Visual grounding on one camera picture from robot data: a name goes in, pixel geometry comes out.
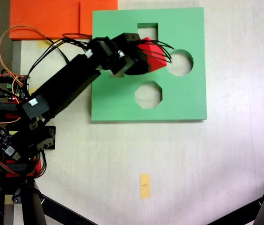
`black wire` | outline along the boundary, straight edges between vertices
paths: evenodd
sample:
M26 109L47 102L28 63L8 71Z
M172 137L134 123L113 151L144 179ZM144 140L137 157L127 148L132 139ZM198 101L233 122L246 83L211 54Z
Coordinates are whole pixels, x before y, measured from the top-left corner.
M169 54L169 52L166 50L166 48L171 48L171 49L174 49L172 46L162 42L162 41L157 41L157 40L138 40L138 41L135 41L134 44L136 45L156 45L156 46L159 46L161 48L161 50L163 51L164 55L163 54L160 54L158 52L154 52L154 51L150 51L150 50L143 50L143 49L140 49L142 51L142 54L145 54L145 52L151 52L151 53L155 53L155 54L158 54L158 55L161 55L161 56L164 56L165 58L167 58L168 60L166 59L162 59L162 58L159 58L159 57L156 57L156 56L152 56L152 55L148 55L148 54L145 54L147 55L148 57L152 57L152 58L156 58L156 59L160 59L162 61L166 61L166 62L169 62L171 63L171 55Z
M64 43L73 44L73 45L76 45L78 47L81 47L84 51L86 50L86 47L87 47L86 45L88 44L88 42L77 41L77 40L74 40L74 39L72 39L70 37L67 37L67 35L82 35L82 36L86 36L86 37L90 38L90 36L85 35L85 34L66 33L66 34L62 35L64 38L59 39L59 40L57 40L55 42L52 42L52 44L46 49L46 51L35 61L35 63L32 65L32 67L30 68L30 70L28 72L28 75L27 75L27 77L25 79L25 82L24 82L24 90L25 90L25 94L27 96L30 96L30 94L28 92L28 88L27 88L27 82L28 82L28 78L29 78L30 73L52 51L54 51L56 48L58 48L59 46L63 45Z
M50 41L51 43L54 43L50 38L47 37L47 40ZM68 58L66 57L66 55L64 55L64 53L59 49L57 48L58 51L60 52L60 54L62 55L62 57L65 59L66 63L69 63L70 60L68 60Z
M0 91L4 92L4 93L7 94L7 95L10 95L10 96L16 97L16 98L18 98L19 100L22 100L22 101L25 100L25 99L23 99L23 98L21 98L21 97L18 97L18 96L16 96L16 95L14 95L13 93L10 93L9 91L6 91L6 90L2 89L2 88L0 88Z
M43 161L44 161L44 162L43 162L43 166L42 166L40 172L37 174L37 177L41 177L41 176L43 176L44 173L45 173L46 170L47 170L47 160L46 160L46 155L45 155L44 151L41 151L41 153L42 153Z

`red block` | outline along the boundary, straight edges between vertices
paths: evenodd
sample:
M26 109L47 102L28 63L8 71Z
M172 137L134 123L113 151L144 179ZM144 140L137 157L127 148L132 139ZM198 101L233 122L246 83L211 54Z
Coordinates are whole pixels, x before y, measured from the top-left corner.
M138 45L138 47L142 49L143 52L147 55L147 60L151 67L150 73L162 67L167 66L166 61L164 61L165 60L164 52L158 45L140 44Z

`octagonal hole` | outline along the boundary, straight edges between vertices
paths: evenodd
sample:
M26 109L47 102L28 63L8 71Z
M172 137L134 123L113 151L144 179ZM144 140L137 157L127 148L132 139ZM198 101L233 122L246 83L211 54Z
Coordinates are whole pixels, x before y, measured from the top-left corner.
M135 91L135 100L143 109L153 109L162 101L162 88L155 82L142 84Z
M177 49L170 53L172 63L166 66L168 71L175 76L185 76L193 68L193 57L185 50Z

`square hole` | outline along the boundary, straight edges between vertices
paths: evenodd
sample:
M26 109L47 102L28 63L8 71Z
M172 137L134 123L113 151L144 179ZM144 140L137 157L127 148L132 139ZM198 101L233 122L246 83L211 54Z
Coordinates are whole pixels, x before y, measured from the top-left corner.
M158 23L138 23L137 33L141 39L150 38L151 40L158 40Z

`circular hole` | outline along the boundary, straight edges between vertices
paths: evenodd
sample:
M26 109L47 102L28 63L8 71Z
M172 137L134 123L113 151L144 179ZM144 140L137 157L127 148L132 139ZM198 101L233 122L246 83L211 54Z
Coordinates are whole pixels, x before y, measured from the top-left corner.
M168 63L168 71L175 76L185 76L193 68L193 57L188 51L177 49L170 53L172 63Z

